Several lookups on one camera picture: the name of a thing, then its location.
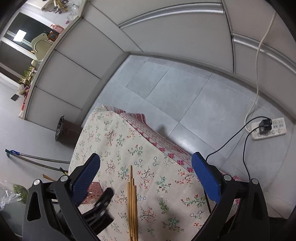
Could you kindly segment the pink perforated utensil holder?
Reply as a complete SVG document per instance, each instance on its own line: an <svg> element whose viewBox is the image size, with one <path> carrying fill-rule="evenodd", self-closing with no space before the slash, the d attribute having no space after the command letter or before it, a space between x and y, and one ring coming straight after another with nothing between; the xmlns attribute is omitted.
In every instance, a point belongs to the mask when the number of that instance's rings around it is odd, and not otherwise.
<svg viewBox="0 0 296 241"><path fill-rule="evenodd" d="M99 182L92 182L87 190L87 196L81 204L95 204L102 196L103 190Z"/></svg>

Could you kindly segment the bamboo chopstick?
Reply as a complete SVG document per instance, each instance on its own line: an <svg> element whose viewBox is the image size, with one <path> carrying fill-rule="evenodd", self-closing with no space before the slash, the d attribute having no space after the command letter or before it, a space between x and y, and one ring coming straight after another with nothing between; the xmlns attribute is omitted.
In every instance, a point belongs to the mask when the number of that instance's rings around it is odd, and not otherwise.
<svg viewBox="0 0 296 241"><path fill-rule="evenodd" d="M127 214L128 214L128 228L129 228L129 240L132 241L132 228L131 228L131 217L130 217L130 182L127 182Z"/></svg>
<svg viewBox="0 0 296 241"><path fill-rule="evenodd" d="M135 240L135 231L134 231L134 228L135 228L135 224L134 224L134 189L133 189L133 186L134 186L134 179L132 178L132 186L131 186L131 189L132 189L132 238L133 240Z"/></svg>
<svg viewBox="0 0 296 241"><path fill-rule="evenodd" d="M137 187L134 185L134 224L135 240L138 241L138 219L137 219Z"/></svg>

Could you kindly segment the bamboo chopstick longest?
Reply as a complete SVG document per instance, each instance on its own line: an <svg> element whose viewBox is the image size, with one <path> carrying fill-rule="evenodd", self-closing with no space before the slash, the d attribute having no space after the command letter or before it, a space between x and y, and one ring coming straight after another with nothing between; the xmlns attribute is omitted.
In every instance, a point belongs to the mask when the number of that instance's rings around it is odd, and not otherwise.
<svg viewBox="0 0 296 241"><path fill-rule="evenodd" d="M130 237L131 240L135 240L134 238L134 228L133 228L133 209L132 209L132 192L133 192L133 187L132 187L132 165L130 165L130 170L129 170L129 224L130 224Z"/></svg>

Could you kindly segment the bag of green vegetables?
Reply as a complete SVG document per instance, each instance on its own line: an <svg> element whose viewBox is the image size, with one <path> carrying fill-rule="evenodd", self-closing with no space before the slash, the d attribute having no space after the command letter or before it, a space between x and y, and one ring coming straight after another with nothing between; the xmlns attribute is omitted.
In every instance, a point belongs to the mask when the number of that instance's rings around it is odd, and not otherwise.
<svg viewBox="0 0 296 241"><path fill-rule="evenodd" d="M14 202L26 204L28 197L29 192L24 186L1 181L1 209Z"/></svg>

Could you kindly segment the floral tablecloth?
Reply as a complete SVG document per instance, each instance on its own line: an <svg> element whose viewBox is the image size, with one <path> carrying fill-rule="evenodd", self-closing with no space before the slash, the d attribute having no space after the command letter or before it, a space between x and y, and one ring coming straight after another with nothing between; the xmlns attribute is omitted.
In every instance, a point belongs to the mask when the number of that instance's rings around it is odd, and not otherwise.
<svg viewBox="0 0 296 241"><path fill-rule="evenodd" d="M83 127L69 171L94 153L101 161L94 182L114 190L108 207L113 222L99 234L100 240L130 238L130 178L137 188L139 240L191 240L201 229L214 202L206 200L191 157L149 128L143 115L96 107Z"/></svg>

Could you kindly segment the dark trash bin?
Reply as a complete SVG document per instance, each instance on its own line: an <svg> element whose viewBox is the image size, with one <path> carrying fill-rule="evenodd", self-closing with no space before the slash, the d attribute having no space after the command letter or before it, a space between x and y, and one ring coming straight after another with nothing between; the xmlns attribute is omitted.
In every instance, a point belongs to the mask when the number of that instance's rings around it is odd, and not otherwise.
<svg viewBox="0 0 296 241"><path fill-rule="evenodd" d="M55 141L67 146L75 147L81 132L81 126L66 120L64 116L61 116L56 128Z"/></svg>

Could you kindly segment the black power adapter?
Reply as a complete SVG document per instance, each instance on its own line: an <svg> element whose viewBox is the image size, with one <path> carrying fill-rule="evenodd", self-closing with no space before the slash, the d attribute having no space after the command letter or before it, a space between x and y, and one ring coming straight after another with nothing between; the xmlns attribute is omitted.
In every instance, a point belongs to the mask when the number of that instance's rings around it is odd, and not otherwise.
<svg viewBox="0 0 296 241"><path fill-rule="evenodd" d="M266 133L269 133L269 131L272 129L273 122L271 119L264 119L262 120L259 125L259 134L260 135L265 135Z"/></svg>

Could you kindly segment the white power strip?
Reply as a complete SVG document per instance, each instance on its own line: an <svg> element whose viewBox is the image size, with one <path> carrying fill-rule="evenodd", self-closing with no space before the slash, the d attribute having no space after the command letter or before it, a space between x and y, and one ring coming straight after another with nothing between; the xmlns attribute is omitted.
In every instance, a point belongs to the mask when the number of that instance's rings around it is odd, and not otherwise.
<svg viewBox="0 0 296 241"><path fill-rule="evenodd" d="M251 124L251 137L254 141L273 138L287 133L284 118L276 118L271 121L262 120Z"/></svg>

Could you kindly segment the potted green onions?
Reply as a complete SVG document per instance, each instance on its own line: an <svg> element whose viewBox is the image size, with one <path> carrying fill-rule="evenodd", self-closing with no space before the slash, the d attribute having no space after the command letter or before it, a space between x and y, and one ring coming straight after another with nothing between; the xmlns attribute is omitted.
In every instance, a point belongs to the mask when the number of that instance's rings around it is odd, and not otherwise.
<svg viewBox="0 0 296 241"><path fill-rule="evenodd" d="M20 78L20 83L24 84L25 86L30 86L35 73L36 68L33 66L29 66Z"/></svg>

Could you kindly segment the beige cutting board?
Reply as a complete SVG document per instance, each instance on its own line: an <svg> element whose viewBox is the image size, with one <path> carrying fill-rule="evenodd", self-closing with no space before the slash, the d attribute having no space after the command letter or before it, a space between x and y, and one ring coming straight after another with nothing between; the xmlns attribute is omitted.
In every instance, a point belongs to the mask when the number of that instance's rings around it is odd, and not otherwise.
<svg viewBox="0 0 296 241"><path fill-rule="evenodd" d="M50 41L45 33L42 33L32 39L31 47L37 60L43 60L53 42Z"/></svg>

